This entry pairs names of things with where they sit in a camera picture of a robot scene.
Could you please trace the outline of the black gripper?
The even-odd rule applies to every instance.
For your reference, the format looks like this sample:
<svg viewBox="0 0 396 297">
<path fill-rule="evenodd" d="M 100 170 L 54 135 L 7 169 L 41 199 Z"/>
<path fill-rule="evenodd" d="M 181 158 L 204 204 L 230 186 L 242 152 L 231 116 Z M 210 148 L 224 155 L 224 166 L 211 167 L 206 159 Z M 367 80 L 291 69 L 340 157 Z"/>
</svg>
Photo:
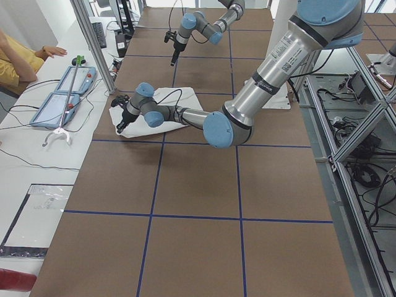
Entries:
<svg viewBox="0 0 396 297">
<path fill-rule="evenodd" d="M 185 40 L 179 41 L 178 39 L 174 40 L 174 53 L 171 58 L 170 65 L 175 66 L 179 59 L 179 55 L 181 52 L 185 50 Z"/>
<path fill-rule="evenodd" d="M 128 110 L 122 112 L 122 121 L 116 126 L 116 132 L 121 134 L 125 128 L 128 127 L 129 123 L 133 123 L 138 118 L 137 114 L 130 113 Z"/>
</svg>

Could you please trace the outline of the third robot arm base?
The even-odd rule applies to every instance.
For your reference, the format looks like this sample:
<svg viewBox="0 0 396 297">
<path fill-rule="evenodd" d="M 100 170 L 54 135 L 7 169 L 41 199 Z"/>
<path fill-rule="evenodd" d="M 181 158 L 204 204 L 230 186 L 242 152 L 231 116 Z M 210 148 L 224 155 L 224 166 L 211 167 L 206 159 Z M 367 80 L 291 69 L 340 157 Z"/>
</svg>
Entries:
<svg viewBox="0 0 396 297">
<path fill-rule="evenodd" d="M 367 54 L 370 61 L 368 68 L 374 75 L 395 75 L 395 44 L 386 54 Z"/>
</svg>

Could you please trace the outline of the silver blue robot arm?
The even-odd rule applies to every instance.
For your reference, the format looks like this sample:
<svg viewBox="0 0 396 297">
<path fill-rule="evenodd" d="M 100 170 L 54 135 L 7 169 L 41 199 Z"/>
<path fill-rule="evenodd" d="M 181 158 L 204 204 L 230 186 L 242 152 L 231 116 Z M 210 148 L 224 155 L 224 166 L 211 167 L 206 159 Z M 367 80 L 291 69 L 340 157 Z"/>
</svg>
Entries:
<svg viewBox="0 0 396 297">
<path fill-rule="evenodd" d="M 198 31 L 211 44 L 217 45 L 223 37 L 223 33 L 230 27 L 230 25 L 240 20 L 244 14 L 245 1 L 219 1 L 226 8 L 227 11 L 213 24 L 211 24 L 202 11 L 186 12 L 181 19 L 178 30 L 172 31 L 170 28 L 165 33 L 164 42 L 173 41 L 174 53 L 170 62 L 174 66 L 187 46 L 187 43 L 192 37 L 194 30 Z"/>
<path fill-rule="evenodd" d="M 253 133 L 254 116 L 313 52 L 357 45 L 363 36 L 364 1 L 297 1 L 287 30 L 237 96 L 220 111 L 205 112 L 178 105 L 159 105 L 145 82 L 123 106 L 116 132 L 143 116 L 150 127 L 166 121 L 203 131 L 216 148 L 245 143 Z"/>
</svg>

